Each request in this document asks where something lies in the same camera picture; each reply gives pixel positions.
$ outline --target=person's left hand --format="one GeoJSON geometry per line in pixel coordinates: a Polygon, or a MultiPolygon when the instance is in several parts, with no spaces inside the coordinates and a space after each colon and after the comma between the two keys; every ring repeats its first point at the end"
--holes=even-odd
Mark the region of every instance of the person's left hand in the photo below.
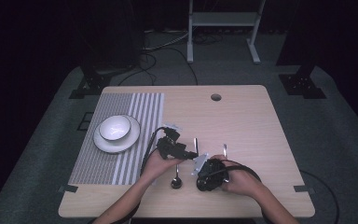
{"type": "Polygon", "coordinates": [[[145,177],[150,181],[154,181],[159,176],[164,174],[170,167],[183,162],[183,160],[178,159],[167,159],[164,160],[159,155],[157,149],[155,149],[149,156],[147,160],[144,172],[141,177],[145,177]]]}

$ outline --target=gray carpet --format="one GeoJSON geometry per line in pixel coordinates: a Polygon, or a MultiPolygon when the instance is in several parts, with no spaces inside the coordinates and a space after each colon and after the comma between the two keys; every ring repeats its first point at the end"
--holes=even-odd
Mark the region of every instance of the gray carpet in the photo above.
{"type": "MultiPolygon", "coordinates": [[[[195,45],[191,64],[199,85],[263,85],[286,134],[302,172],[316,214],[301,223],[334,223],[339,207],[339,223],[358,223],[358,118],[338,92],[334,80],[315,68],[311,78],[326,99],[310,100],[286,94],[279,74],[295,73],[298,66],[275,66],[284,35],[258,35],[255,45],[261,64],[252,63],[242,35],[222,35],[211,45],[195,45]]],[[[174,38],[167,34],[147,36],[148,46],[174,38]]],[[[170,48],[186,55],[186,44],[170,48]]],[[[195,85],[183,56],[172,49],[151,53],[155,66],[134,75],[121,85],[195,85]]],[[[153,63],[142,57],[142,67],[153,63]]],[[[131,73],[113,77],[117,85],[131,73]]],[[[45,116],[21,155],[0,193],[0,223],[87,223],[87,218],[61,218],[58,208],[65,185],[74,167],[86,132],[77,130],[86,112],[92,112],[99,96],[68,99],[77,88],[82,73],[75,68],[56,93],[45,116]]],[[[264,223],[261,218],[256,223],[264,223]]]]}

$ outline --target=human hand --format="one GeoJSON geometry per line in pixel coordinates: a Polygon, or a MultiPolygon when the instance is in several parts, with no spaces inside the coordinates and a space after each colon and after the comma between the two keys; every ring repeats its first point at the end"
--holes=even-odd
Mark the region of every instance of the human hand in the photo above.
{"type": "MultiPolygon", "coordinates": [[[[234,161],[228,161],[224,155],[214,155],[211,159],[220,160],[226,167],[238,165],[234,161]]],[[[264,185],[260,181],[246,171],[228,171],[228,175],[229,181],[222,184],[222,190],[254,198],[257,191],[264,188],[264,185]]]]}
{"type": "Polygon", "coordinates": [[[144,172],[141,177],[147,178],[150,181],[154,181],[159,176],[164,174],[170,167],[183,162],[183,160],[178,159],[167,159],[164,160],[159,155],[158,150],[155,149],[149,156],[147,160],[144,172]]]}

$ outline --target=gray placemat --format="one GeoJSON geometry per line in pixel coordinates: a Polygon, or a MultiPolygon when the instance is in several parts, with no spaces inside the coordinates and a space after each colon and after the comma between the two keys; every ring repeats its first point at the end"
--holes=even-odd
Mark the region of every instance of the gray placemat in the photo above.
{"type": "Polygon", "coordinates": [[[69,184],[133,184],[139,177],[142,159],[150,136],[161,126],[163,103],[163,93],[102,94],[69,184]],[[93,134],[97,126],[114,115],[132,116],[141,125],[141,133],[137,142],[128,150],[118,154],[101,151],[93,142],[93,134]]]}

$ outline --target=dark background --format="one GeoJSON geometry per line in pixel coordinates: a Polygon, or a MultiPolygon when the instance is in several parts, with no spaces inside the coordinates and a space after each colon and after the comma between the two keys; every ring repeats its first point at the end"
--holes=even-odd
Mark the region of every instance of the dark background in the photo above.
{"type": "MultiPolygon", "coordinates": [[[[96,35],[100,23],[93,23],[88,10],[91,2],[97,1],[0,1],[0,189],[62,81],[85,56],[95,56],[84,38],[103,50],[96,35]]],[[[205,7],[195,2],[196,9],[213,8],[211,1],[205,7]]],[[[187,27],[186,1],[134,0],[132,5],[141,29],[187,27]]],[[[227,0],[215,9],[257,5],[227,0]]],[[[267,1],[260,32],[274,30],[289,30],[277,64],[302,64],[316,55],[358,114],[358,2],[267,1]]]]}

